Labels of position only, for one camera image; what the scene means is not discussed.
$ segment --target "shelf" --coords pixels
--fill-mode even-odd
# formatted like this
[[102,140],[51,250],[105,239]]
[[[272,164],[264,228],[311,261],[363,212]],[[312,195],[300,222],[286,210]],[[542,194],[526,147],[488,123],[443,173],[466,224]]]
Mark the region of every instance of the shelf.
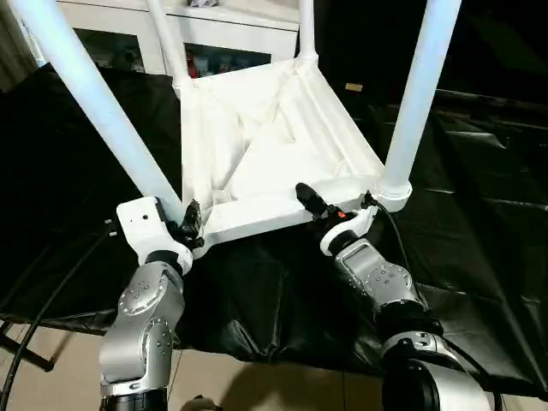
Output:
[[[217,7],[204,8],[185,7],[184,2],[185,0],[163,0],[166,14],[292,32],[299,30],[298,0],[221,0],[221,5]],[[146,0],[63,0],[59,3],[81,3],[148,11]]]

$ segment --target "cabinet glass door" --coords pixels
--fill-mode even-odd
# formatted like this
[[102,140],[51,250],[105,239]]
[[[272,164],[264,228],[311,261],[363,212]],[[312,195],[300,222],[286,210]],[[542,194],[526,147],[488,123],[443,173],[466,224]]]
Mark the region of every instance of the cabinet glass door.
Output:
[[137,36],[75,28],[87,53],[99,67],[145,73]]
[[185,44],[187,52],[188,73],[193,78],[207,75],[228,73],[260,66],[271,62],[271,55],[225,49],[209,45]]

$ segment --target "robotic arm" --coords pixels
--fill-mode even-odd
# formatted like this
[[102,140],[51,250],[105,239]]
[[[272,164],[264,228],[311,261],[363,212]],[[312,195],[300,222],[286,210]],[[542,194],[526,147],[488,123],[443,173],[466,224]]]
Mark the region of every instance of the robotic arm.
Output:
[[121,204],[116,213],[140,267],[100,349],[101,409],[167,410],[175,328],[185,307],[182,277],[192,267],[191,250],[203,245],[200,207],[188,206],[181,228],[165,221],[153,197]]
[[296,192],[318,225],[322,253],[334,257],[350,285],[373,304],[383,341],[384,411],[490,410],[485,392],[442,338],[444,330],[421,301],[408,270],[386,261],[361,238],[377,212],[371,195],[366,194],[360,210],[344,212],[306,184],[298,184]]
[[[359,210],[344,212],[305,184],[296,192],[313,215],[322,253],[372,301],[383,341],[384,411],[490,410],[485,392],[442,338],[443,328],[408,270],[386,261],[362,238],[380,205],[369,195]],[[190,204],[181,228],[167,223],[150,197],[122,204],[116,212],[140,267],[118,301],[116,321],[100,350],[101,409],[164,411],[174,333],[185,306],[182,277],[192,267],[191,250],[203,246],[200,207]]]

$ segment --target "black cable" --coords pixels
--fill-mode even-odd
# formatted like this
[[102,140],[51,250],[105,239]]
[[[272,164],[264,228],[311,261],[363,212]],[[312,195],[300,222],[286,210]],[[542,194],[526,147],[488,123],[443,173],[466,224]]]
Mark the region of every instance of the black cable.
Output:
[[403,241],[402,241],[402,235],[400,234],[400,230],[397,228],[396,221],[390,214],[388,210],[386,210],[386,207],[382,204],[380,204],[378,201],[375,200],[375,205],[383,211],[385,216],[389,219],[390,224],[392,225],[392,229],[394,230],[394,234],[396,234],[397,244],[400,248],[400,251],[402,252],[402,258],[403,258],[403,266],[405,269],[409,272],[411,272],[411,266],[409,265],[408,255],[405,253],[405,248],[403,247]]
[[34,267],[42,261],[42,259],[47,255],[53,246],[53,242],[48,244],[44,249],[38,254],[38,257],[34,259],[31,264],[25,268],[25,270],[17,277],[13,285],[9,288],[8,293],[0,301],[0,312],[13,300],[14,296],[17,294],[23,283],[27,280],[28,276],[33,272]]
[[[383,213],[386,215],[386,217],[390,220],[390,224],[392,225],[394,233],[396,234],[397,242],[398,242],[398,245],[399,245],[400,250],[402,252],[402,257],[403,257],[403,262],[405,264],[405,268],[407,269],[407,271],[411,272],[410,268],[409,268],[408,257],[405,253],[405,248],[403,247],[403,241],[402,241],[402,236],[400,235],[400,230],[397,228],[396,221],[390,215],[390,212],[388,210],[386,210],[386,207],[384,207],[384,205],[382,205],[378,201],[376,201],[371,196],[371,194],[369,192],[366,194],[366,197],[364,198],[364,202],[365,202],[366,205],[371,204],[373,206],[378,207],[380,210],[383,211]],[[451,342],[447,338],[444,337],[444,340],[447,342],[447,345],[449,345],[449,347],[453,351],[456,351],[464,360],[466,360],[468,362],[468,364],[473,366],[479,372],[482,379],[484,379],[485,382],[488,383],[488,381],[491,379],[491,376],[489,375],[489,373],[485,370],[485,368],[478,361],[476,361],[470,354],[468,354],[466,351],[464,351],[462,348],[460,348],[458,345]],[[503,397],[500,394],[500,392],[498,392],[497,390],[490,389],[490,387],[483,387],[483,388],[484,388],[484,390],[490,390],[492,392],[495,411],[502,411],[502,409],[503,409]]]
[[[451,342],[450,340],[448,340],[447,338],[444,337],[444,340],[445,342],[447,343],[447,345],[449,345],[449,347],[457,352],[464,360],[467,361],[468,364],[470,364],[471,366],[473,366],[478,372],[479,374],[481,375],[482,379],[485,381],[486,384],[488,384],[489,380],[491,379],[491,376],[489,375],[489,373],[485,370],[485,368],[478,362],[476,361],[472,355],[470,355],[469,353],[467,353],[466,351],[464,351],[462,348],[460,348],[458,345],[456,345],[454,342]],[[495,407],[495,411],[502,411],[503,410],[503,396],[501,395],[500,392],[498,392],[498,390],[494,390],[492,387],[487,387],[484,386],[482,387],[484,390],[487,390],[487,391],[490,391],[492,392],[493,394],[493,401],[495,402],[494,403],[494,407]]]
[[23,351],[27,348],[28,344],[31,341],[31,338],[34,335],[34,332],[38,329],[40,321],[44,317],[46,311],[50,307],[51,303],[56,299],[57,295],[61,292],[63,287],[69,282],[69,280],[74,276],[74,274],[80,269],[81,265],[89,258],[90,255],[97,249],[97,247],[103,242],[105,238],[109,236],[111,229],[107,226],[105,232],[92,244],[92,246],[86,251],[86,253],[78,260],[74,265],[73,269],[67,274],[67,276],[59,283],[57,288],[51,293],[50,298],[44,304],[36,319],[34,319],[30,328],[28,329],[23,341],[21,342],[20,347],[17,349],[17,352],[14,355],[14,359],[11,361],[11,366],[9,367],[8,376],[3,384],[2,388],[2,398],[0,399],[0,411],[6,411],[8,407],[9,394],[11,392],[11,387],[13,386],[15,375],[19,369],[21,359],[23,357]]

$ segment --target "white cabinet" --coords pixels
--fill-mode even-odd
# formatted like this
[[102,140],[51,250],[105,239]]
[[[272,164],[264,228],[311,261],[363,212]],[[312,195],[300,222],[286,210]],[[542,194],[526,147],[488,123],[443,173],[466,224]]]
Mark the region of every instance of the white cabinet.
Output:
[[[145,0],[58,0],[93,60],[102,66],[166,74]],[[164,0],[174,37],[208,74],[292,58],[298,0],[221,0],[214,8]]]

